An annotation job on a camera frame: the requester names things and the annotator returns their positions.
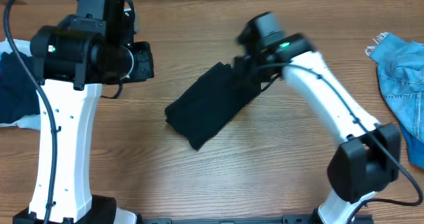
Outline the black t-shirt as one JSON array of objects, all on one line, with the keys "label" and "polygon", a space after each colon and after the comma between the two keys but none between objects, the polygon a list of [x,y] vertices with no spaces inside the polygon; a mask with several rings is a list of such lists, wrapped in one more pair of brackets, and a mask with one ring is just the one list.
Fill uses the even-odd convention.
[{"label": "black t-shirt", "polygon": [[165,108],[166,122],[199,150],[260,92],[259,83],[219,62]]}]

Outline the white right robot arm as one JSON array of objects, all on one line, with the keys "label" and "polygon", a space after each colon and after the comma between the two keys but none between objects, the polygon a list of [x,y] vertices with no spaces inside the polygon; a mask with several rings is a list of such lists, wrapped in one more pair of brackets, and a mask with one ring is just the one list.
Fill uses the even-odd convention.
[{"label": "white right robot arm", "polygon": [[259,81],[281,75],[316,112],[335,140],[327,176],[332,190],[311,215],[285,215],[291,223],[373,223],[359,209],[398,178],[400,132],[382,125],[352,98],[302,34],[243,32],[245,55],[236,65]]}]

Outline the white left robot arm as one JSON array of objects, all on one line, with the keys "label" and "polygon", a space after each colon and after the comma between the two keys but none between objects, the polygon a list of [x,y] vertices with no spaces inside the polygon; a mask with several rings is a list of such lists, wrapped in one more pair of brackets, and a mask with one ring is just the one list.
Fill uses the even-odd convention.
[{"label": "white left robot arm", "polygon": [[154,77],[149,43],[131,29],[105,32],[45,26],[32,38],[39,85],[40,149],[29,206],[14,223],[141,223],[142,216],[92,194],[91,136],[104,85]]}]

